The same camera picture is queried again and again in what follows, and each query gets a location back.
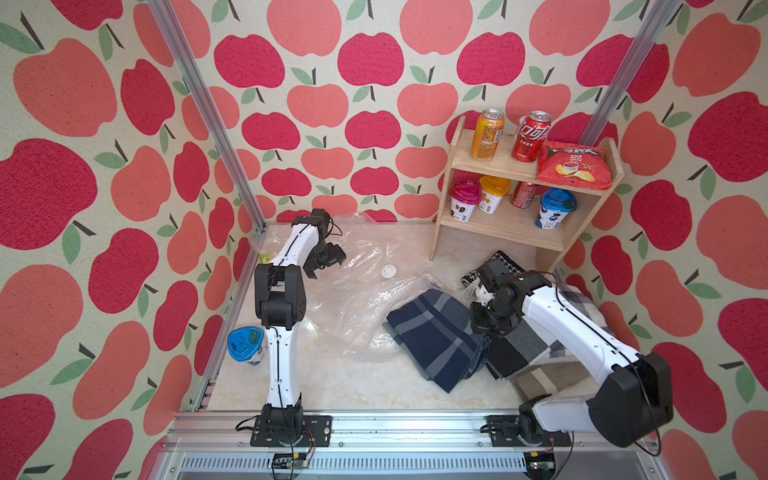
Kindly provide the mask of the black white houndstooth scarf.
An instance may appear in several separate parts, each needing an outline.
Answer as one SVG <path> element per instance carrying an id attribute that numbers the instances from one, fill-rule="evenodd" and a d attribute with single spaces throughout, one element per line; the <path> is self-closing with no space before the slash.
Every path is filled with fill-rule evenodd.
<path id="1" fill-rule="evenodd" d="M 505 279 L 517 277 L 523 272 L 524 269 L 520 265 L 498 250 L 478 268 L 465 274 L 461 283 L 467 291 L 483 287 L 486 291 L 495 293 Z"/>

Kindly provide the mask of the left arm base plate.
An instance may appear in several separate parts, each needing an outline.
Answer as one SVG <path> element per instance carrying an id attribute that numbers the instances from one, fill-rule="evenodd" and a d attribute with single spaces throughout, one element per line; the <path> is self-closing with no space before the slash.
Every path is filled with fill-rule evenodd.
<path id="1" fill-rule="evenodd" d="M 280 413 L 271 414 L 266 420 L 258 415 L 251 433 L 250 446 L 277 448 L 328 447 L 333 430 L 330 415 L 304 415 L 301 425 L 297 419 L 287 415 L 285 422 Z"/>

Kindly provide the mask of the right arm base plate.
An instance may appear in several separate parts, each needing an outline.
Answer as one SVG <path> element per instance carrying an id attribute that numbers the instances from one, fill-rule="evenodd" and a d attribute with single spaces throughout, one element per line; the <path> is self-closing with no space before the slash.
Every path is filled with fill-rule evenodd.
<path id="1" fill-rule="evenodd" d="M 480 427 L 487 434 L 493 447 L 527 447 L 550 450 L 555 447 L 570 447 L 572 440 L 564 432 L 546 432 L 534 425 L 527 415 L 491 415 Z"/>

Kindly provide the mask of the navy blue plaid scarf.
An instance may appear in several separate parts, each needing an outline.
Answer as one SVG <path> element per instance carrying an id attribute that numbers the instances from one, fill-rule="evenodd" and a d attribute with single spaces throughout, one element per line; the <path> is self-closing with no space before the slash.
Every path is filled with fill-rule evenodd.
<path id="1" fill-rule="evenodd" d="M 446 393 L 486 363 L 488 337 L 472 330 L 470 309 L 442 290 L 429 289 L 391 311 L 383 327 Z"/>

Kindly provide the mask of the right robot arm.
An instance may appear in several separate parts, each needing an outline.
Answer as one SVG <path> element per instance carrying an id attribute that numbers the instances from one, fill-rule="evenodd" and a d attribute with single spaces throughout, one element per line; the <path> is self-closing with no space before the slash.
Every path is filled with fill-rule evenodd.
<path id="1" fill-rule="evenodd" d="M 556 278 L 493 259 L 467 278 L 467 287 L 474 297 L 471 326 L 490 339 L 487 361 L 495 377 L 529 373 L 561 346 L 599 386 L 591 397 L 528 396 L 504 426 L 523 443 L 536 445 L 558 431 L 592 432 L 625 448 L 673 419 L 668 362 L 641 354 L 597 325 Z"/>

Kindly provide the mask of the clear plastic vacuum bag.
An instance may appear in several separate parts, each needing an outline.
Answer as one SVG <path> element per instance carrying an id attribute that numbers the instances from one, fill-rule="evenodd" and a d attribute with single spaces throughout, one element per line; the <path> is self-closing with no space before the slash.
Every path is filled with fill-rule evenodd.
<path id="1" fill-rule="evenodd" d="M 434 225 L 379 223 L 368 214 L 336 219 L 342 233 L 330 237 L 347 259 L 306 279 L 309 335 L 321 340 L 333 356 L 365 363 L 384 363 L 402 350 L 383 327 L 386 316 L 425 291 L 455 291 L 429 260 Z M 381 275 L 392 264 L 392 279 Z"/>

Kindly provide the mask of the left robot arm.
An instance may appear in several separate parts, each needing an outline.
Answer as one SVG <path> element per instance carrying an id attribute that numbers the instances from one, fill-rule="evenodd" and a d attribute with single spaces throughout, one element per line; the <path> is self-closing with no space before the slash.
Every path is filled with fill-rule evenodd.
<path id="1" fill-rule="evenodd" d="M 270 385 L 259 429 L 294 443 L 303 432 L 303 406 L 298 385 L 296 332 L 304 319 L 306 277 L 341 265 L 346 254 L 329 243 L 335 222 L 324 209 L 298 216 L 285 245 L 268 264 L 254 272 L 255 313 L 265 330 L 269 349 Z"/>

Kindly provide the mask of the black white check scarf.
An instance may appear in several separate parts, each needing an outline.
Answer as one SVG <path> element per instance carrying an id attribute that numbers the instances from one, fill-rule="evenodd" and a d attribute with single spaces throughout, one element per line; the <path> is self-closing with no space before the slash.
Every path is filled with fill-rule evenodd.
<path id="1" fill-rule="evenodd" d="M 486 366 L 495 379 L 503 379 L 567 353 L 551 334 L 521 320 L 509 333 L 490 338 Z"/>

